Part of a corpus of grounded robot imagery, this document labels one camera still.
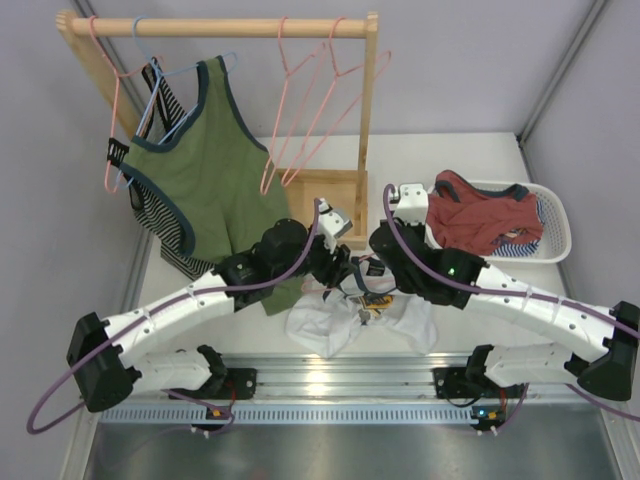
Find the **pink wire hanger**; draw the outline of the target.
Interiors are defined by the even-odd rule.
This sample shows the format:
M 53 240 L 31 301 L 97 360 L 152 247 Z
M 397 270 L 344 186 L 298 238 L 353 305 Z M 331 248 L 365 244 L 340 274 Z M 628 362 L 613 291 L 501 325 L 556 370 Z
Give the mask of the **pink wire hanger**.
M 375 254 L 352 256 L 350 262 L 355 266 L 354 272 L 345 278 L 337 287 L 322 286 L 309 277 L 302 284 L 304 294 L 323 294 L 333 292 L 344 297 L 383 296 L 396 291 L 396 281 L 391 270 L 386 267 Z

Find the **white graphic tank top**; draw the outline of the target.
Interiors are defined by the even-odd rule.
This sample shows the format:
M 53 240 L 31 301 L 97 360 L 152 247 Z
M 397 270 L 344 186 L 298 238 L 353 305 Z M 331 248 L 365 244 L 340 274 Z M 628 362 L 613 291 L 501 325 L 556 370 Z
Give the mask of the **white graphic tank top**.
M 437 341 L 432 305 L 397 286 L 383 296 L 302 292 L 285 322 L 290 339 L 324 359 L 336 356 L 367 331 L 397 335 L 420 355 L 429 353 Z

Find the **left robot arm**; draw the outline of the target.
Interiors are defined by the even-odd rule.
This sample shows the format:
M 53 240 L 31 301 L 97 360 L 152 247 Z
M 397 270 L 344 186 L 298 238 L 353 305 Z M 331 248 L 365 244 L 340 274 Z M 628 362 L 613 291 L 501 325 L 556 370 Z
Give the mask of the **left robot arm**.
M 155 348 L 206 321 L 231 315 L 271 296 L 278 283 L 313 276 L 332 288 L 354 271 L 339 239 L 349 220 L 330 211 L 305 228 L 282 219 L 251 248 L 225 258 L 185 288 L 145 307 L 100 318 L 81 317 L 66 355 L 88 411 L 108 410 L 132 394 L 188 391 L 214 397 L 228 370 L 210 346 L 157 354 Z

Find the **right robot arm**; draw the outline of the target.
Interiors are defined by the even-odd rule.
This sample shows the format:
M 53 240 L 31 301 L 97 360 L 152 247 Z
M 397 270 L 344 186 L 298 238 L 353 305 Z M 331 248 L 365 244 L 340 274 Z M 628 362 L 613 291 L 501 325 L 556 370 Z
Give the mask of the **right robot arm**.
M 546 343 L 481 345 L 467 360 L 466 382 L 478 396 L 524 383 L 577 385 L 612 401 L 632 396 L 639 309 L 607 308 L 558 297 L 455 248 L 433 249 L 414 227 L 382 223 L 369 245 L 400 291 L 439 306 L 483 313 L 546 338 Z

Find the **green tank top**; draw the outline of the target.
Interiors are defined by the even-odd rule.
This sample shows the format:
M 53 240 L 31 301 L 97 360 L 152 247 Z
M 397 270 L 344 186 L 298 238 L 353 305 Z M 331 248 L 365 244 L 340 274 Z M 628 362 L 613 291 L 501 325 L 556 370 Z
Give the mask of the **green tank top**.
M 193 112 L 165 142 L 134 136 L 120 166 L 136 219 L 191 280 L 291 215 L 278 182 L 260 191 L 269 154 L 241 116 L 224 59 L 198 62 L 196 74 Z

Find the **red tank top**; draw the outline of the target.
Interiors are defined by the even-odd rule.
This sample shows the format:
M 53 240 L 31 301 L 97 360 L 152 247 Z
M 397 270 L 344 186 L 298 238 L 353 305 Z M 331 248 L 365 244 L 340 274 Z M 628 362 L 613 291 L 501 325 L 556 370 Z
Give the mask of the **red tank top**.
M 539 239 L 543 231 L 536 197 L 527 189 L 519 184 L 480 189 L 452 170 L 436 177 L 426 223 L 439 246 L 480 256 L 503 244 Z

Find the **black white striped tank top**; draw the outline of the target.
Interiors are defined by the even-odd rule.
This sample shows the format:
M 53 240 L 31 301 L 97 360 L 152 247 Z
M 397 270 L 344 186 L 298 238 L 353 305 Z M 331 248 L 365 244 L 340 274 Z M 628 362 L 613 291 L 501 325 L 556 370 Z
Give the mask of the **black white striped tank top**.
M 161 242 L 161 254 L 197 278 L 232 252 L 227 225 L 233 161 L 225 60 L 194 66 L 197 100 L 185 110 L 158 60 L 142 72 L 149 100 L 126 146 L 113 159 L 129 185 L 136 220 Z

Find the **pink hanger far left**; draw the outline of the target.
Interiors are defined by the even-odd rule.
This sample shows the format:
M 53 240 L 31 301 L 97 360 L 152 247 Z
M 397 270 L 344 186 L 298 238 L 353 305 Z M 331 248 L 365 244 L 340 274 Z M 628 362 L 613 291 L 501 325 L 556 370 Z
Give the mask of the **pink hanger far left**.
M 139 68 L 129 71 L 129 72 L 121 72 L 115 66 L 113 60 L 106 52 L 102 43 L 97 39 L 97 35 L 95 32 L 95 21 L 98 19 L 97 15 L 92 15 L 89 19 L 89 34 L 94 45 L 94 49 L 96 51 L 100 51 L 101 62 L 109 69 L 110 74 L 100 74 L 96 76 L 97 82 L 96 85 L 99 87 L 101 93 L 105 93 L 107 91 L 106 88 L 103 88 L 102 82 L 107 78 L 113 79 L 113 88 L 111 89 L 111 96 L 107 99 L 107 103 L 112 107 L 111 109 L 111 124 L 109 131 L 109 140 L 115 139 L 115 130 L 116 124 L 120 123 L 121 126 L 125 127 L 125 124 L 121 121 L 118 115 L 119 103 L 121 99 L 121 85 L 123 79 L 129 79 L 138 73 L 142 73 L 146 67 L 152 67 L 154 58 L 151 58 L 151 61 L 146 61 Z M 116 166 L 115 160 L 107 160 L 107 165 L 105 167 L 105 175 L 104 175 L 104 188 L 105 191 L 109 194 L 115 194 L 119 189 L 125 189 L 130 185 L 131 181 L 122 179 L 122 172 Z

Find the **wooden clothes rack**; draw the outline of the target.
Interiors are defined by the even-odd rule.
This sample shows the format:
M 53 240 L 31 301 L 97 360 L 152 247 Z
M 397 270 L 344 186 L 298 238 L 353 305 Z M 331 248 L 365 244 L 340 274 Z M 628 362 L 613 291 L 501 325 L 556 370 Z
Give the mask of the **wooden clothes rack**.
M 89 18 L 78 16 L 71 10 L 61 10 L 56 15 L 56 27 L 85 72 L 96 85 L 97 75 L 110 74 L 101 62 L 100 51 L 94 49 L 89 34 Z M 361 108 L 358 165 L 354 170 L 309 169 L 304 163 L 292 163 L 278 169 L 282 184 L 296 220 L 312 217 L 307 201 L 322 194 L 350 215 L 353 227 L 340 240 L 354 250 L 367 245 L 368 173 L 366 169 L 369 144 L 372 98 L 375 79 L 382 73 L 379 59 L 389 60 L 391 54 L 377 50 L 378 15 L 371 12 L 363 20 L 340 17 L 330 19 L 155 19 L 100 18 L 95 21 L 97 39 L 102 37 L 204 37 L 204 38 L 322 38 L 362 39 L 365 42 L 364 62 L 359 65 L 363 73 L 363 88 L 354 104 Z M 104 100 L 111 96 L 113 79 L 102 82 Z M 121 89 L 118 115 L 125 124 L 121 126 L 133 135 L 142 118 L 132 105 L 128 94 Z

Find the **blue striped garment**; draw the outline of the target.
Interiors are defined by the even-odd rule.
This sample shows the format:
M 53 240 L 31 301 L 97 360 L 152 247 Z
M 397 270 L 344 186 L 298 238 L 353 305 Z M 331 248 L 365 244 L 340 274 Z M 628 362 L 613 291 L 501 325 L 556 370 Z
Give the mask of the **blue striped garment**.
M 543 211 L 543 202 L 541 200 L 538 200 L 536 202 L 536 213 L 542 227 L 545 227 L 546 216 Z M 503 244 L 499 248 L 497 248 L 491 254 L 491 256 L 506 257 L 506 258 L 531 257 L 538 251 L 540 243 L 541 243 L 541 239 L 536 239 L 524 244 L 513 244 L 513 243 Z

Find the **white plastic laundry basket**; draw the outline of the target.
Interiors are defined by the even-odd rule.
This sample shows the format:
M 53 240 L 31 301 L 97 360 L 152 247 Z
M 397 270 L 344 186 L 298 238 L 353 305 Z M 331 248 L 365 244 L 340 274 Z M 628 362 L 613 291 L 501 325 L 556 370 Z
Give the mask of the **white plastic laundry basket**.
M 569 220 L 559 197 L 550 189 L 535 183 L 519 182 L 536 197 L 536 202 L 543 202 L 546 224 L 543 227 L 541 243 L 538 251 L 531 257 L 506 258 L 484 256 L 492 264 L 514 264 L 519 266 L 534 266 L 557 264 L 564 260 L 572 249 L 572 234 Z

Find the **aluminium mounting rail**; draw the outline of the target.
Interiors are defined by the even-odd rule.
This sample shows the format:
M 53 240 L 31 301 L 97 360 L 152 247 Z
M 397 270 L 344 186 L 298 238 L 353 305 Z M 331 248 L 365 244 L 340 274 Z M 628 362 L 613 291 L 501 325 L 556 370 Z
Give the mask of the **aluminium mounting rail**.
M 148 425 L 474 425 L 493 406 L 479 401 L 454 407 L 436 396 L 433 371 L 462 364 L 461 356 L 230 355 L 226 364 L 253 368 L 254 395 L 193 404 L 154 394 L 128 400 L 102 413 L 104 424 Z

